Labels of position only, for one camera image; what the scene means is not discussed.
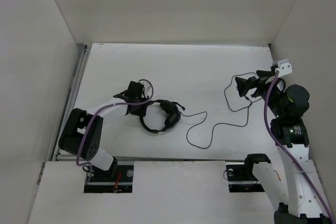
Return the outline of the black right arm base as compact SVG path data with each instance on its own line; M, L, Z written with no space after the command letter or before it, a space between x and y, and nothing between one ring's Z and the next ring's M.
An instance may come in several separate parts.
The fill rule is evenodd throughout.
M228 163L223 172L223 178L228 181L230 193L261 193L264 189L257 178L246 172L243 163Z

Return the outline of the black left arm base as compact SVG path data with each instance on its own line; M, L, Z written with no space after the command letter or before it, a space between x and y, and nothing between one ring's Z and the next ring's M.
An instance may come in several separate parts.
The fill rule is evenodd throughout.
M83 170L87 173L86 180L89 179L84 185L84 193L100 194L124 194L132 193L133 189L133 175L134 165L124 164L118 165L117 173L113 178L109 177L104 171L93 167L92 174L90 175L89 166L84 166Z

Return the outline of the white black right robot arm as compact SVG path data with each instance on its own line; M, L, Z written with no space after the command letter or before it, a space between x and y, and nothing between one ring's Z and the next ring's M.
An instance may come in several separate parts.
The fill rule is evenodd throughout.
M274 223L335 223L313 161L309 158L309 137L302 116L309 108L309 92L292 84L285 89L280 70L257 71L254 77L235 77L239 96L251 89L253 98L264 100L264 123L274 141L285 172L280 181L266 154L249 154L244 175L256 178L274 210Z

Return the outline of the black over-ear headphones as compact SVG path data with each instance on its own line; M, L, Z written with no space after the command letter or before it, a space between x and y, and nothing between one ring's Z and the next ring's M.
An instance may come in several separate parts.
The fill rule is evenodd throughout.
M154 106L155 104L156 107L161 109L160 116L162 118L161 123L162 127L160 129L153 129L149 127L145 122L145 116L148 107ZM162 100L162 99L151 100L143 106L144 113L141 116L139 116L140 123L142 127L149 133L160 134L167 132L173 129L181 120L182 112L180 111L180 109L182 109L182 111L185 111L185 107L175 101Z

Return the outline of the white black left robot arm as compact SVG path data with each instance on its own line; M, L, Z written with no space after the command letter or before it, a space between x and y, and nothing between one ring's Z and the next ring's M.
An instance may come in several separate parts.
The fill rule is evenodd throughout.
M130 81L128 88L108 102L88 110L74 108L58 141L58 148L76 157L77 166L88 166L89 177L96 168L105 180L117 176L118 161L100 147L103 126L113 120L137 113L154 95L149 80Z

